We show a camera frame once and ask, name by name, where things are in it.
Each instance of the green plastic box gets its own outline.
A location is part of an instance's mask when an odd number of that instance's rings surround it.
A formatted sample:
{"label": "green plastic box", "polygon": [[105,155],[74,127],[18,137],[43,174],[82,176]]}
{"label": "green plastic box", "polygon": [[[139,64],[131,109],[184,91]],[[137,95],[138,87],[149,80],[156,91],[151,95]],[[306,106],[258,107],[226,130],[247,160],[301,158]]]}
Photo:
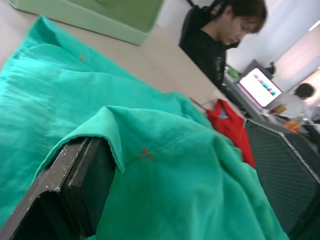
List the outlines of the green plastic box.
{"label": "green plastic box", "polygon": [[142,45],[164,0],[9,0],[16,9]]}

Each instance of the red garment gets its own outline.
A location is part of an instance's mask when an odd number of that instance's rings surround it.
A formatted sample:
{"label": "red garment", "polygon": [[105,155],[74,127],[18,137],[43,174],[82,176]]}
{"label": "red garment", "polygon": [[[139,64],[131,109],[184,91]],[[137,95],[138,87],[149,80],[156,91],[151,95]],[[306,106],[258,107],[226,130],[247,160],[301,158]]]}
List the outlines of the red garment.
{"label": "red garment", "polygon": [[217,101],[215,109],[207,110],[206,114],[213,128],[231,139],[233,144],[241,149],[243,161],[253,168],[256,168],[256,163],[244,129],[243,118],[239,117],[228,103],[221,99]]}

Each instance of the table surface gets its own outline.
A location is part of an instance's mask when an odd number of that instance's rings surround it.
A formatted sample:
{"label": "table surface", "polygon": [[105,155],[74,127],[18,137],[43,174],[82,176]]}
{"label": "table surface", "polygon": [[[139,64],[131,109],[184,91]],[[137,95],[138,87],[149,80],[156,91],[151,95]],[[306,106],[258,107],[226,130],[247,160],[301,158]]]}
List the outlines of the table surface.
{"label": "table surface", "polygon": [[[15,10],[8,0],[0,0],[0,68],[22,43],[37,16]],[[108,36],[57,22],[108,59],[116,62],[142,81],[162,92],[177,91],[207,109],[216,99],[226,97],[174,43],[156,26],[143,46],[136,46]],[[240,111],[233,109],[241,116]]]}

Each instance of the black mesh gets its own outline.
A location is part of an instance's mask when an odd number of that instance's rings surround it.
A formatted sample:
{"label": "black mesh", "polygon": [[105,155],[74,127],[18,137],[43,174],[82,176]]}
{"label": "black mesh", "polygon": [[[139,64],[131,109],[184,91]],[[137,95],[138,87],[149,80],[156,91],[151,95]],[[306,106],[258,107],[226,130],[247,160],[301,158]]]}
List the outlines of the black mesh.
{"label": "black mesh", "polygon": [[[314,214],[319,213],[320,185],[316,179],[319,156],[295,132],[251,120],[245,128],[268,201],[283,230],[289,236],[298,236],[306,230]],[[283,133],[289,143],[279,133]]]}

